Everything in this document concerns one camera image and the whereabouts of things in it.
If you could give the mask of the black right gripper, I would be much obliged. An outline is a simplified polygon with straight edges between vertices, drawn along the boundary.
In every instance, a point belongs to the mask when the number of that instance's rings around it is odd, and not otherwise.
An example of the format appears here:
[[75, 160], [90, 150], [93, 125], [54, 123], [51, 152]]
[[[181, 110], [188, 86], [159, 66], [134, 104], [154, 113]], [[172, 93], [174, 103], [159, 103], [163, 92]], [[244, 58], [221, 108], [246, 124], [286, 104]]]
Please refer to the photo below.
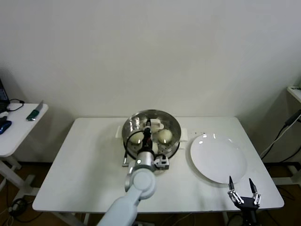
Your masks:
[[241, 210], [243, 226], [260, 226], [260, 222], [257, 218], [256, 211], [259, 208], [261, 202], [261, 195], [258, 193], [257, 187], [254, 182], [249, 178], [250, 188], [253, 194], [253, 198], [240, 197], [235, 191], [232, 177], [229, 176], [229, 191], [228, 196], [232, 200], [236, 207]]

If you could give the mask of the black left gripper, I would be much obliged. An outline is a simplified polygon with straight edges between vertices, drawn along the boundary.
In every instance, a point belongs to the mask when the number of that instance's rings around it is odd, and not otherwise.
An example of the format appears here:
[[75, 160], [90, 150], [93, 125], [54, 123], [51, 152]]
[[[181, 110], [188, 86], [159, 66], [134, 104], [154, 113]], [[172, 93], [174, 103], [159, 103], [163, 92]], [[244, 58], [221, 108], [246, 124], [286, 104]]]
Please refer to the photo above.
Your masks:
[[143, 132], [143, 141], [141, 152], [149, 152], [153, 154], [152, 139], [151, 139], [151, 119], [148, 118], [145, 125], [146, 129]]

